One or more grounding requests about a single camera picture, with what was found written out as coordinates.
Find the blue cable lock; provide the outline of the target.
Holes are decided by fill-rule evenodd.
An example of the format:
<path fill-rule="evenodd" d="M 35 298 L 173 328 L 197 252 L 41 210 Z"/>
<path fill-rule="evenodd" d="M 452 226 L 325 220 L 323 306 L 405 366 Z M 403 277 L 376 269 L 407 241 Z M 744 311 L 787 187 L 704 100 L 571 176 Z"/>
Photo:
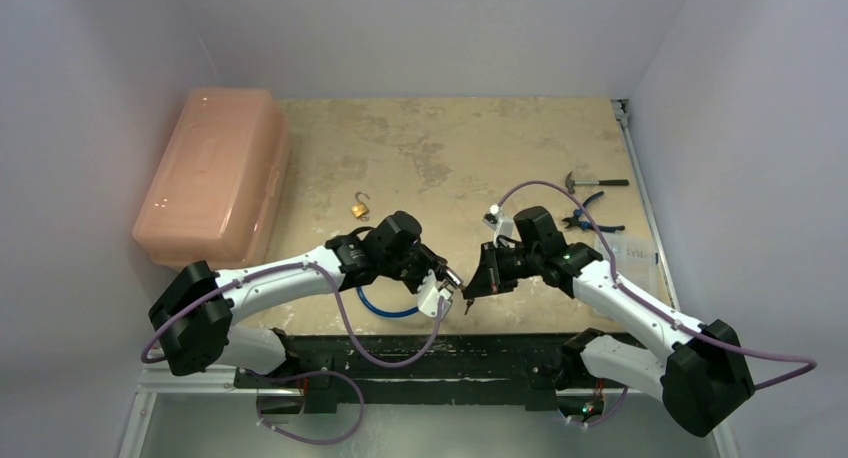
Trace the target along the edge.
<path fill-rule="evenodd" d="M 451 282 L 452 282 L 452 283 L 456 286 L 456 291 L 462 291 L 462 290 L 465 288 L 465 285 L 464 285 L 463 280 L 460 278 L 460 276 L 459 276 L 459 275 L 458 275 L 455 271 L 453 271 L 453 270 L 452 270 L 452 269 L 450 269 L 450 268 L 447 268 L 447 270 L 446 270 L 446 277 L 445 277 L 445 279 L 449 279 L 449 280 L 450 280 L 450 281 L 451 281 Z M 367 298 L 367 295 L 365 294 L 365 292 L 364 292 L 364 290 L 363 290 L 363 288 L 362 288 L 362 287 L 357 287 L 357 288 L 356 288 L 356 291 L 357 291 L 357 295 L 358 295 L 358 298 L 359 298 L 360 302 L 361 302 L 361 303 L 362 303 L 362 304 L 363 304 L 363 305 L 364 305 L 364 306 L 365 306 L 365 307 L 366 307 L 366 308 L 367 308 L 370 312 L 374 313 L 374 314 L 375 314 L 375 315 L 377 315 L 377 316 L 380 316 L 380 317 L 383 317 L 383 318 L 399 319 L 399 318 L 410 317 L 410 316 L 412 316 L 412 315 L 414 315 L 414 314 L 416 314 L 416 313 L 420 313 L 420 312 L 418 311 L 418 309 L 417 309 L 417 306 L 416 306 L 416 305 L 415 305 L 414 307 L 411 307 L 411 308 L 408 308 L 408 309 L 405 309 L 405 310 L 395 310 L 395 311 L 389 311 L 389 310 L 385 310 L 385 309 L 379 308 L 379 307 L 375 306 L 375 305 L 374 305 L 374 304 L 373 304 L 373 303 L 372 303 L 372 302 L 371 302 L 371 301 Z"/>

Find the brass padlock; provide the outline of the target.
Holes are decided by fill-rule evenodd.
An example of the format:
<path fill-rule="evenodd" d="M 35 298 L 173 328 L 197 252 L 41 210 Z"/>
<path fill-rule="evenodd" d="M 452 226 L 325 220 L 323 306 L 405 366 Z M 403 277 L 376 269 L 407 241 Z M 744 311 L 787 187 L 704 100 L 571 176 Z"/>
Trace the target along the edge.
<path fill-rule="evenodd" d="M 367 222 L 370 219 L 370 209 L 366 203 L 369 199 L 370 196 L 363 191 L 357 191 L 354 194 L 355 203 L 351 207 L 351 213 L 355 219 L 362 222 Z"/>

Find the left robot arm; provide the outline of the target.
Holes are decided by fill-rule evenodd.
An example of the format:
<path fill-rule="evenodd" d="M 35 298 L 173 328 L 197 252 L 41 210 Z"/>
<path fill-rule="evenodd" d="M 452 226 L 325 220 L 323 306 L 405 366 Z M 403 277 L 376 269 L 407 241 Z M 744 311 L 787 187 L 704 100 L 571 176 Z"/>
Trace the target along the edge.
<path fill-rule="evenodd" d="M 293 258 L 249 268 L 214 270 L 204 261 L 184 266 L 151 306 L 151 346 L 175 376 L 215 364 L 259 373 L 272 386 L 297 377 L 298 360 L 278 331 L 241 326 L 261 311 L 298 299 L 371 285 L 378 278 L 402 283 L 417 310 L 440 321 L 462 281 L 421 240 L 422 227 L 396 211 L 376 226 L 337 235 Z"/>

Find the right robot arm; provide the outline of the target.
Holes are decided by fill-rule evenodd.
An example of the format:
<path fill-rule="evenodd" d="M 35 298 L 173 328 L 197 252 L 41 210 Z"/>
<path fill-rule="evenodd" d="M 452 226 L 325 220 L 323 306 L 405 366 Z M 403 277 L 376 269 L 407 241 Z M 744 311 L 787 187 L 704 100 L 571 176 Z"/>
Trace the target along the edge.
<path fill-rule="evenodd" d="M 611 260 L 582 243 L 567 243 L 551 214 L 535 206 L 508 218 L 493 205 L 484 215 L 494 237 L 463 291 L 468 303 L 513 291 L 539 277 L 621 325 L 631 345 L 586 329 L 561 348 L 552 385 L 607 379 L 660 401 L 685 431 L 704 437 L 755 393 L 739 339 L 727 323 L 709 325 L 681 314 L 613 271 Z"/>

